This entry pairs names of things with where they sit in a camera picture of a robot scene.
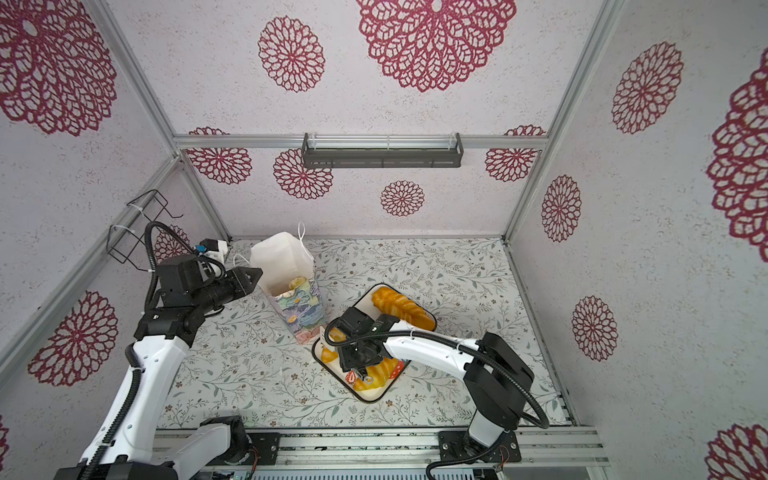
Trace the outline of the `large fake croissant bottom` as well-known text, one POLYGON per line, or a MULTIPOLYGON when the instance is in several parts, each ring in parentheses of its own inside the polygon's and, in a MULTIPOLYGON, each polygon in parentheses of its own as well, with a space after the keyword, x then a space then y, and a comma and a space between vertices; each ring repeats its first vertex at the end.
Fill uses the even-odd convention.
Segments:
MULTIPOLYGON (((373 376, 376 379, 376 387, 372 389, 382 388, 387 384, 389 380, 397 378, 404 367, 405 363, 402 360, 387 358, 382 360, 377 365, 367 367, 365 373, 361 377, 366 375, 373 376)), ((353 389, 358 392, 367 391, 357 389, 357 379, 352 384, 353 389)))

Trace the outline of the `white plastic steel tongs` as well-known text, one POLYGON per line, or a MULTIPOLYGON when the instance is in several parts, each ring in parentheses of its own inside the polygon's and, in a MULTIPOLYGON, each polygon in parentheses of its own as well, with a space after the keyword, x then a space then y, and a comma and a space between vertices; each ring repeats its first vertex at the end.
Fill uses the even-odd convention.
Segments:
POLYGON ((373 376, 366 375, 358 378, 356 385, 358 390, 369 390, 376 387, 376 379, 373 376))

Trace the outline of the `small striped fake bun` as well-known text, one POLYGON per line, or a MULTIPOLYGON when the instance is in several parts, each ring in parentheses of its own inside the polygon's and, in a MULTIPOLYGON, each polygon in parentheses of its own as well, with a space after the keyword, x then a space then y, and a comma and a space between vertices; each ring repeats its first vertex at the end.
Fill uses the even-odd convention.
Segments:
POLYGON ((295 290, 306 290, 309 291, 311 289, 310 280, 306 277, 299 276, 294 279, 292 279, 289 282, 289 290, 295 291, 295 290))

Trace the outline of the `white floral paper bag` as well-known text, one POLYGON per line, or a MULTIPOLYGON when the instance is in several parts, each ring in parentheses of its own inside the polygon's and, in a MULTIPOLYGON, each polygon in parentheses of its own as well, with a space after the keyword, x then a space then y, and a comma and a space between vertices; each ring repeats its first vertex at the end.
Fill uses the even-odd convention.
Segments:
POLYGON ((300 345, 314 341, 327 323, 315 279, 315 259, 304 244, 305 234, 306 227, 300 222, 295 233, 274 234, 254 244, 249 254, 233 248, 227 259, 232 267, 262 270, 259 288, 300 345), (310 280, 309 291, 289 290, 289 282, 299 276, 310 280))

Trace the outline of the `long twisted fake bread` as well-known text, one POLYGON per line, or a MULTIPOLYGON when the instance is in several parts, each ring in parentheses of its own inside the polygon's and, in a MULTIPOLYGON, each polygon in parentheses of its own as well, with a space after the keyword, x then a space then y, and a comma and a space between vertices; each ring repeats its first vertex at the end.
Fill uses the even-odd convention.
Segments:
POLYGON ((397 317, 418 328, 434 331, 436 320, 421 306, 390 287, 380 287, 372 295, 373 305, 383 314, 397 317))

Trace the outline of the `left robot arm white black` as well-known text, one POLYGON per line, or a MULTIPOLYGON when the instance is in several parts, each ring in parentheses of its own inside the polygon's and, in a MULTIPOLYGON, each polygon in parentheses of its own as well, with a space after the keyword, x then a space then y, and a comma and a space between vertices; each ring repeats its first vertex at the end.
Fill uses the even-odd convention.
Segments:
POLYGON ((209 462, 237 464, 251 452, 239 415, 206 420, 154 462, 158 422, 179 368, 209 314, 254 292, 263 272, 226 269, 187 254, 154 266, 149 303, 126 347, 128 370, 105 420, 78 463, 58 479, 191 479, 209 462))

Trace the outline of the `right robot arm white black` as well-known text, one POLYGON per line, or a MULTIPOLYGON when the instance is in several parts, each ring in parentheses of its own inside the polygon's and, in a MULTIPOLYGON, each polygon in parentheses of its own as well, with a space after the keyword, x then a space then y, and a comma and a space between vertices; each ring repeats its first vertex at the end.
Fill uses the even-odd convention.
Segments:
POLYGON ((382 314, 372 319, 351 307, 324 332, 339 352, 343 371, 360 370, 385 358, 418 363, 462 381, 475 405, 469 441, 489 447, 522 420, 550 427, 543 407, 530 392, 534 374, 498 335, 480 339, 442 335, 382 314))

